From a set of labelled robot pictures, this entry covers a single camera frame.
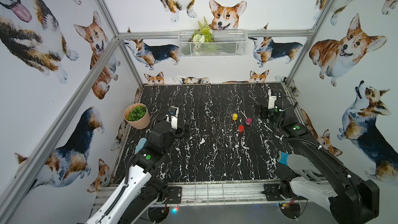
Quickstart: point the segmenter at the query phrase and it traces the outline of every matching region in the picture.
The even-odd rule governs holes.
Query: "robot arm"
[[[379,215],[379,188],[364,181],[324,149],[306,126],[297,122],[294,108],[281,96],[271,95],[268,106],[258,105],[260,118],[269,121],[274,131],[301,152],[328,180],[323,187],[302,177],[290,181],[291,191],[330,211],[339,223],[362,224]]]
[[[162,113],[167,114],[167,118],[158,120]],[[183,128],[177,126],[177,115],[178,107],[170,107],[152,117],[149,138],[127,162],[129,169],[123,182],[86,224],[133,223],[161,194],[166,194],[166,183],[156,175],[175,138],[189,131],[189,120]]]

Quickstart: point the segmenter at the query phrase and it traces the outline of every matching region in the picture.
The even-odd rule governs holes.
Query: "wire basket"
[[[182,57],[243,56],[248,36],[245,30],[214,30],[214,42],[192,42],[192,30],[178,32]]]

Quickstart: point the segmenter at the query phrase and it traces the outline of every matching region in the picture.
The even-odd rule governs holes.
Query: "black marble table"
[[[179,118],[191,118],[190,137],[176,139],[159,176],[167,182],[278,179],[290,173],[278,163],[278,151],[292,153],[268,123],[254,117],[255,102],[266,103],[267,92],[280,83],[145,86],[141,102],[150,115],[170,106]],[[238,120],[232,120],[232,114]],[[246,126],[246,118],[252,118]],[[242,124],[243,133],[238,132]],[[132,128],[122,151],[113,184],[124,177],[125,163],[148,129]]]

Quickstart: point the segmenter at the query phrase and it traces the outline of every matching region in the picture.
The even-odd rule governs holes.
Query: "metal frame bar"
[[[102,72],[102,69],[107,64],[109,58],[113,55],[113,51],[117,45],[117,39],[112,38],[101,57],[88,72],[76,92],[72,95],[71,99],[58,115],[57,119],[46,132],[39,145],[32,152],[27,160],[27,164],[18,173],[17,177],[11,185],[8,186],[0,198],[0,224],[10,221],[12,215],[29,190],[29,187],[38,176],[52,150],[61,139],[69,123],[72,121],[72,118],[75,116],[77,110],[90,92],[94,82]]]
[[[301,53],[300,53],[299,57],[297,58],[297,61],[294,64],[292,70],[290,71],[289,76],[287,77],[286,85],[290,85],[291,82],[293,81],[294,77],[296,76],[304,58],[306,57],[307,53],[310,51],[310,47],[311,47],[312,43],[314,43],[314,41],[316,40],[316,37],[318,36],[318,34],[320,32],[321,26],[325,22],[328,15],[330,15],[330,11],[332,10],[336,1],[337,0],[326,0],[325,5],[322,9],[322,12],[320,13],[320,15],[313,27],[314,34],[307,40],[306,44],[301,49]]]
[[[194,30],[185,30],[192,35]],[[223,33],[236,33],[236,30],[223,30]],[[312,30],[247,30],[248,37],[311,37]],[[167,32],[124,32],[119,33],[119,39],[177,39],[178,31]]]

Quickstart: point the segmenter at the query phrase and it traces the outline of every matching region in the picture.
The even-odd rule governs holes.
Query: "beige plant pot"
[[[140,118],[140,119],[137,120],[137,121],[129,121],[129,120],[128,120],[128,119],[129,119],[129,113],[130,113],[131,110],[132,110],[134,107],[136,107],[136,106],[143,106],[143,107],[146,107],[146,108],[147,108],[147,113],[146,113],[142,118]],[[147,107],[146,105],[142,104],[142,103],[135,103],[135,104],[132,104],[130,107],[127,107],[126,110],[125,110],[125,112],[123,113],[123,117],[124,117],[125,121],[127,121],[132,127],[136,128],[136,129],[138,129],[138,130],[147,128],[148,125],[149,125],[149,123],[150,123],[150,117],[149,117],[149,113],[148,113],[148,107]]]

